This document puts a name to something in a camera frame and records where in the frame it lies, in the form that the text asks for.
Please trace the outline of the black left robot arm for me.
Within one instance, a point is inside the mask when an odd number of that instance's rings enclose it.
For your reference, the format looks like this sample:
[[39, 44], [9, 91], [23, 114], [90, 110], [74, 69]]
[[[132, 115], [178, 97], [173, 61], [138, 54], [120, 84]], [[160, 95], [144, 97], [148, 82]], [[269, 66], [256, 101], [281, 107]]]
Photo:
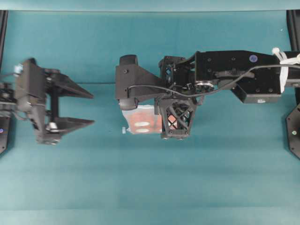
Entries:
[[93, 98], [87, 90], [58, 69], [43, 68], [34, 58], [15, 66], [15, 87], [0, 84], [0, 121], [8, 124], [12, 116], [29, 120], [37, 143], [56, 145], [62, 136], [93, 124], [85, 120], [59, 116], [59, 98]]

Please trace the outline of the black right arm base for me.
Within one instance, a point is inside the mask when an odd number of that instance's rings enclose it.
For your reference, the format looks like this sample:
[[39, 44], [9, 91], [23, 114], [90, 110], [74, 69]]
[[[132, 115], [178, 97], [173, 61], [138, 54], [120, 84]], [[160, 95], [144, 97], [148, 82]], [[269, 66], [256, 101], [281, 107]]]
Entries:
[[300, 105], [298, 104], [286, 117], [287, 139], [290, 152], [300, 158]]

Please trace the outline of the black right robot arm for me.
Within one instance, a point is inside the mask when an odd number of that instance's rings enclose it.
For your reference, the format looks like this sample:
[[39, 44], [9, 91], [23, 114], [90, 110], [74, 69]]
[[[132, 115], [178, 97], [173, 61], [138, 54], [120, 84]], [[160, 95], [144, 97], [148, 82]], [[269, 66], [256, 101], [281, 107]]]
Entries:
[[159, 62], [164, 94], [156, 99], [163, 139], [190, 135], [198, 106], [208, 95], [230, 90], [243, 103], [275, 102], [300, 80], [299, 52], [196, 52], [188, 59], [166, 56]]

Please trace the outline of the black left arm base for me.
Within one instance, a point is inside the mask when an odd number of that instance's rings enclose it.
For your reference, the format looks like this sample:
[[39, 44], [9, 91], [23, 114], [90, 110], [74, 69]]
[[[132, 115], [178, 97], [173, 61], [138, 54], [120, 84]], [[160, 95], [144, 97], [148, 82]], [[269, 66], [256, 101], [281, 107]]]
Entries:
[[0, 118], [0, 153], [2, 154], [8, 146], [8, 136], [11, 118], [4, 116]]

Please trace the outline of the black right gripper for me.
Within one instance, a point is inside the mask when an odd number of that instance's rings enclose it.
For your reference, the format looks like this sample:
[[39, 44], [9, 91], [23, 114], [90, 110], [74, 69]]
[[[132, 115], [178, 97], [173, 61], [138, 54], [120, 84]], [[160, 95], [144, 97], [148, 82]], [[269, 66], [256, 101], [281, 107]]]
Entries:
[[159, 63], [160, 78], [165, 82], [161, 98], [155, 99], [155, 114], [162, 118], [161, 138], [182, 140], [191, 133], [197, 105], [195, 95], [196, 69], [198, 55], [184, 57], [165, 56]]

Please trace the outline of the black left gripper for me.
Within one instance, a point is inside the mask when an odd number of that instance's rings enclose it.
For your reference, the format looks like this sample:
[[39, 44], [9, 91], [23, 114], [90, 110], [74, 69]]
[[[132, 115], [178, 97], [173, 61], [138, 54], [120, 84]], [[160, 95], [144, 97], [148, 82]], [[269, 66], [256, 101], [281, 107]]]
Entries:
[[49, 122], [47, 130], [46, 92], [50, 94], [54, 90], [59, 97], [94, 98], [94, 96], [58, 69], [39, 67], [34, 58], [25, 60], [20, 66], [20, 72], [15, 79], [16, 108], [25, 113], [31, 122], [37, 143], [56, 145], [62, 136], [95, 122], [71, 117], [55, 117]]

